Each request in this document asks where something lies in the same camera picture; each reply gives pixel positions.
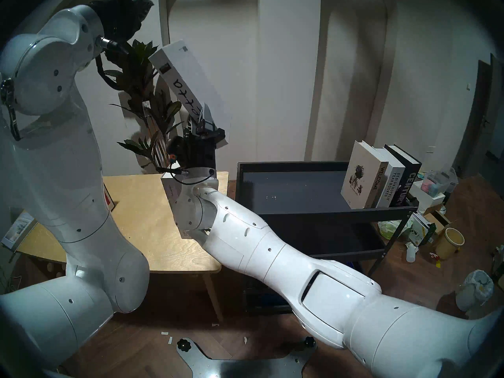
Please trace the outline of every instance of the white book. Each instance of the white book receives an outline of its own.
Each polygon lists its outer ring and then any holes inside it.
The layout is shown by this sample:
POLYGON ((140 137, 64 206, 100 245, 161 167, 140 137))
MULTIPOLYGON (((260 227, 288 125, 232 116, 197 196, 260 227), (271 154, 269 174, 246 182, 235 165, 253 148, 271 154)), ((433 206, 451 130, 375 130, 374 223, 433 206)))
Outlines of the white book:
POLYGON ((385 171, 385 179, 381 186, 381 192, 376 195, 374 204, 376 208, 386 208, 390 206, 391 200, 399 187, 399 182, 404 173, 405 166, 394 157, 387 149, 375 149, 384 156, 389 165, 385 171))
POLYGON ((341 195, 351 209, 372 206, 384 180, 387 160, 366 142, 354 142, 352 156, 341 187, 341 195))
POLYGON ((208 105, 215 125, 226 132, 226 138, 218 142, 217 148, 226 145, 231 116, 187 44, 183 40, 168 44, 152 54, 149 61, 195 122, 199 121, 203 105, 208 105))

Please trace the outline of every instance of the black cable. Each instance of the black cable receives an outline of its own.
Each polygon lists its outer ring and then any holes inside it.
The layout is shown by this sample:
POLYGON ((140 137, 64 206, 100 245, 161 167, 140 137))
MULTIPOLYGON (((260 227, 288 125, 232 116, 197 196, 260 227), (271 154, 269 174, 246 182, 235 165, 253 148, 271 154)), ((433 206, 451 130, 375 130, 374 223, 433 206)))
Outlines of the black cable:
POLYGON ((195 182, 195 183, 184 183, 184 182, 181 182, 180 180, 177 180, 174 176, 173 173, 171 173, 171 171, 169 171, 169 173, 171 174, 171 177, 173 177, 173 179, 180 183, 180 184, 183 184, 183 185, 195 185, 195 184, 199 184, 199 183, 203 183, 205 180, 208 180, 209 178, 211 178, 213 175, 214 175, 214 171, 213 169, 210 169, 210 174, 208 175, 208 177, 205 177, 203 180, 200 180, 199 182, 195 182))
POLYGON ((96 58, 96 69, 98 70, 98 74, 100 75, 101 78, 107 83, 108 86, 110 86, 112 89, 115 89, 116 91, 122 90, 119 85, 112 80, 111 78, 108 78, 105 72, 103 71, 103 62, 101 60, 101 54, 99 54, 96 58))

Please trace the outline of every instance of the cardboard box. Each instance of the cardboard box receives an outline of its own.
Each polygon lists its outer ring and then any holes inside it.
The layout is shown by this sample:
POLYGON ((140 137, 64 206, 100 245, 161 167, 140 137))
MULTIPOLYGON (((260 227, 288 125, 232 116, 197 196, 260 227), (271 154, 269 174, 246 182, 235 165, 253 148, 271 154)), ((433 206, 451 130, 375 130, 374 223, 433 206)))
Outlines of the cardboard box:
POLYGON ((436 226, 434 234, 426 242, 427 246, 432 247, 437 243, 438 238, 443 235, 445 229, 450 227, 452 223, 447 217, 437 211, 424 215, 424 218, 436 226))
POLYGON ((418 212, 421 214, 426 214, 427 209, 429 209, 430 207, 434 207, 439 204, 442 205, 443 201, 445 200, 445 195, 438 194, 434 198, 429 196, 429 194, 422 191, 422 183, 422 180, 420 180, 419 182, 414 182, 410 188, 409 193, 418 200, 418 212))

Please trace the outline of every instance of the book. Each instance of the book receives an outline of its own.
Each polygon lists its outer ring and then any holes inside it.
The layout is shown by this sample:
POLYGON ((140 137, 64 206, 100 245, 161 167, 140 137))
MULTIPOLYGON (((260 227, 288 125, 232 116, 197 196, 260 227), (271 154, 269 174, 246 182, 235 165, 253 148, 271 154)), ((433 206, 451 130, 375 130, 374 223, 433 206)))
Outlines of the book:
POLYGON ((355 141, 341 195, 351 209, 372 206, 387 170, 385 157, 366 142, 355 141))
POLYGON ((414 213, 411 219, 413 224, 408 237, 415 246, 420 246, 429 241, 436 230, 436 225, 427 221, 420 213, 414 213))
POLYGON ((195 123, 199 122, 203 105, 208 105, 213 123, 226 132, 226 138, 217 143, 217 148, 227 145, 231 115, 187 44, 183 40, 170 43, 152 54, 149 61, 195 123))
POLYGON ((416 158, 412 157, 410 154, 406 153, 399 146, 385 145, 385 149, 387 149, 394 157, 399 160, 401 164, 404 165, 403 176, 399 181, 399 186, 390 203, 390 207, 402 206, 404 200, 406 199, 406 195, 415 182, 416 175, 420 170, 422 163, 416 158))
POLYGON ((37 221, 26 211, 23 211, 2 238, 2 245, 15 252, 36 224, 37 221))
POLYGON ((385 177, 382 179, 381 191, 376 195, 374 200, 374 206, 376 208, 386 208, 390 206, 390 202, 396 193, 397 187, 399 186, 399 181, 403 176, 404 165, 394 157, 387 149, 375 149, 377 152, 382 154, 389 165, 385 171, 385 177))

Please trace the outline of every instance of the door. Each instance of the door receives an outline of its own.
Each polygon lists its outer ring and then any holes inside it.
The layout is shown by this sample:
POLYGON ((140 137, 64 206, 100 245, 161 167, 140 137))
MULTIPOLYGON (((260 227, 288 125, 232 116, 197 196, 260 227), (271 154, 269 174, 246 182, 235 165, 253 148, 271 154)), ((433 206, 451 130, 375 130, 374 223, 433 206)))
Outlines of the door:
POLYGON ((490 55, 490 65, 478 61, 478 78, 466 131, 455 158, 459 177, 478 174, 492 140, 502 94, 502 64, 490 55))

